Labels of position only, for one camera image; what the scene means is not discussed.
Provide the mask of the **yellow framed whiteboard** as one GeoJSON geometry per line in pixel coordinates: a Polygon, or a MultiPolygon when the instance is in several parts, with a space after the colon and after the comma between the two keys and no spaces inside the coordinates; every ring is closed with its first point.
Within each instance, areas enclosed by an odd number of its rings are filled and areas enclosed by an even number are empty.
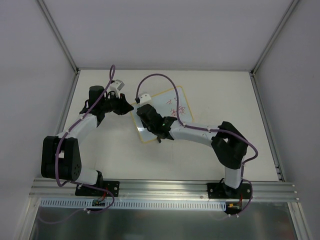
{"type": "MultiPolygon", "coordinates": [[[[186,98],[185,91],[183,87],[180,85],[178,85],[176,88],[179,98],[179,117],[182,120],[182,122],[193,122],[194,118],[188,100],[186,98]]],[[[149,103],[156,109],[157,113],[159,113],[162,117],[177,117],[177,97],[174,88],[152,95],[151,101],[149,103]]],[[[138,135],[141,142],[149,143],[155,141],[157,139],[157,136],[143,127],[143,124],[137,115],[138,104],[132,103],[131,105],[134,107],[134,110],[131,111],[130,114],[138,131],[138,135]]]]}

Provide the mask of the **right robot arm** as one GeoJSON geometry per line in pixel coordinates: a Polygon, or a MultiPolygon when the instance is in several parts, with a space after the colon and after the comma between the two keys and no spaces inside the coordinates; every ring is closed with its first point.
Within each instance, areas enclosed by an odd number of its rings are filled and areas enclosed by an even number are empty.
{"type": "Polygon", "coordinates": [[[219,196],[229,199],[240,196],[243,182],[241,168],[249,142],[230,122],[222,122],[217,129],[181,124],[176,117],[162,117],[150,104],[138,107],[136,114],[143,127],[156,135],[159,141],[184,140],[211,147],[218,161],[224,166],[223,183],[217,188],[219,196]]]}

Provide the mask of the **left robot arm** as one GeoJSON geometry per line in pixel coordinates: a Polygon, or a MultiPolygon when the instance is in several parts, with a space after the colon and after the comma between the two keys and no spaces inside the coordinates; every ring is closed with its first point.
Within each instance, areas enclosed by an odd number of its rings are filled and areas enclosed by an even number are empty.
{"type": "Polygon", "coordinates": [[[80,189],[86,188],[94,196],[104,191],[102,173],[82,166],[80,144],[101,124],[107,113],[122,116],[134,109],[121,92],[123,86],[120,80],[113,80],[107,88],[91,86],[76,121],[59,134],[44,138],[40,168],[42,177],[55,179],[60,187],[66,183],[77,183],[80,189]]]}

